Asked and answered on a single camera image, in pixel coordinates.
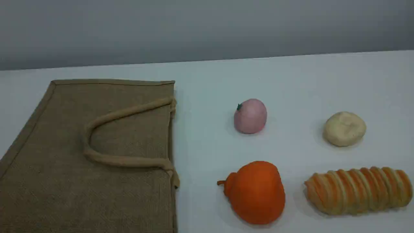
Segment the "toy bread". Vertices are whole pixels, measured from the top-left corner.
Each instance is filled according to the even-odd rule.
[[[402,170],[389,167],[328,171],[306,182],[307,199],[329,215],[360,214],[404,207],[412,199],[412,185]]]

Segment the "rope handle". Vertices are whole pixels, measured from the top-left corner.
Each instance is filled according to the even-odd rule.
[[[178,188],[180,186],[180,179],[178,178],[178,174],[169,159],[105,155],[92,149],[92,147],[89,144],[92,132],[98,126],[106,124],[110,121],[114,121],[114,120],[117,120],[123,117],[134,115],[134,114],[138,114],[144,111],[153,110],[153,109],[166,106],[166,105],[170,105],[171,118],[173,118],[175,111],[176,111],[176,104],[177,102],[174,99],[174,97],[168,97],[168,98],[155,100],[147,104],[137,105],[137,106],[129,107],[126,109],[121,109],[115,112],[111,112],[103,116],[99,116],[95,120],[89,122],[84,128],[84,131],[82,134],[84,155],[90,160],[93,160],[93,161],[96,161],[102,164],[110,165],[110,166],[161,168],[167,172],[174,187]]]

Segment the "cream-colored bun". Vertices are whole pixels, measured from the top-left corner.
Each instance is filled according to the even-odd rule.
[[[365,134],[365,122],[351,112],[338,112],[325,123],[323,137],[335,146],[351,146]]]

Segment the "burlap tote bag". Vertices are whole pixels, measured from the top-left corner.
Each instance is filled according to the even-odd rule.
[[[53,81],[0,161],[0,232],[176,232],[173,87]]]

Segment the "white table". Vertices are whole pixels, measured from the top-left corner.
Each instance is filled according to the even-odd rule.
[[[182,233],[410,232],[406,209],[326,218],[307,203],[302,183],[314,172],[363,166],[403,169],[414,182],[414,51],[349,53],[185,63],[96,66],[0,72],[0,154],[4,154],[54,79],[176,80],[174,155]],[[265,129],[233,128],[237,104],[262,100]],[[338,111],[367,124],[361,143],[334,148],[321,138]],[[254,160],[275,164],[286,190],[281,219],[266,227],[243,223],[217,180]]]

